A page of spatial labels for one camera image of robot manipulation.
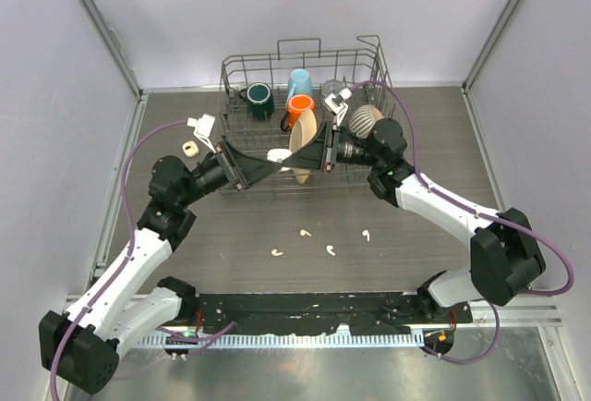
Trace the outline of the beige oval plate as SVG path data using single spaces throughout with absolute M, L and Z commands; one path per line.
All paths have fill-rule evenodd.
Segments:
M 297 150 L 309 143 L 318 130 L 315 113 L 308 110 L 295 122 L 289 140 L 289 150 L 295 153 Z M 301 168 L 292 168 L 295 180 L 299 185 L 303 185 L 310 177 L 310 171 Z

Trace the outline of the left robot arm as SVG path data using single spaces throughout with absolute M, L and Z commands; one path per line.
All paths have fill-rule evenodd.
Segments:
M 128 350 L 165 322 L 190 324 L 197 313 L 196 289 L 166 278 L 138 303 L 131 299 L 152 272 L 178 248 L 196 216 L 188 207 L 226 185 L 251 188 L 281 165 L 243 154 L 220 142 L 194 169 L 167 155 L 151 169 L 149 205 L 132 225 L 130 240 L 103 275 L 62 313 L 40 321 L 42 365 L 57 397 L 58 379 L 94 395 L 113 378 Z

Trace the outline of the striped ceramic bowl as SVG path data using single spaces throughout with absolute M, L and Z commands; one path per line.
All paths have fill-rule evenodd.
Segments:
M 365 104 L 350 116 L 348 127 L 357 138 L 365 139 L 374 125 L 383 118 L 383 113 L 376 106 Z

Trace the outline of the light blue cup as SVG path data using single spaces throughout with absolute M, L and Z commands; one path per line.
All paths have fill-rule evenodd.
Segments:
M 287 100 L 297 95 L 313 96 L 313 85 L 310 74 L 304 68 L 294 69 L 288 80 Z

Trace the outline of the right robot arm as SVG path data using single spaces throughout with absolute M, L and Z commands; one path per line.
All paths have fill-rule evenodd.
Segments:
M 516 209 L 501 213 L 438 191 L 405 160 L 406 147 L 400 124 L 391 118 L 379 120 L 364 139 L 325 123 L 283 166 L 330 172 L 337 164 L 365 165 L 378 199 L 426 218 L 467 246 L 466 268 L 438 273 L 417 290 L 416 308 L 425 321 L 438 322 L 452 306 L 469 300 L 506 305 L 546 269 L 540 247 L 528 233 L 527 217 Z

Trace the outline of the dark green mug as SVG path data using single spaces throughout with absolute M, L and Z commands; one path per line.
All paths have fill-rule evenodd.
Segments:
M 274 113 L 274 98 L 271 87 L 257 82 L 241 89 L 238 96 L 247 105 L 250 115 L 257 120 L 268 120 Z

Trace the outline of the clear glass cup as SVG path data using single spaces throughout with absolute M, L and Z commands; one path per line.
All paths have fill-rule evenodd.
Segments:
M 338 95 L 344 88 L 345 84 L 341 80 L 329 79 L 322 83 L 320 90 L 322 96 L 326 97 L 330 94 Z

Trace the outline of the beige earbud charging case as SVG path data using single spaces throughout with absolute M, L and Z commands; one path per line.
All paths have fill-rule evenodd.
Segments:
M 194 140 L 189 140 L 182 145 L 182 151 L 187 158 L 193 158 L 199 154 L 199 146 Z

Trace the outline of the orange mug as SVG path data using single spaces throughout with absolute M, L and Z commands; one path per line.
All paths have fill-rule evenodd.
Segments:
M 280 130 L 282 132 L 290 132 L 295 122 L 306 111 L 315 112 L 315 100 L 306 94 L 294 95 L 287 101 L 287 108 L 280 122 Z

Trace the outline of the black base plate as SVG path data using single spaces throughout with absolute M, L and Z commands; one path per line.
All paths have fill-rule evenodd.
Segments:
M 467 324 L 467 303 L 437 309 L 425 297 L 380 293 L 201 294 L 193 320 L 205 334 L 234 322 L 233 334 L 316 336 L 346 325 L 353 335 L 398 334 L 411 324 Z

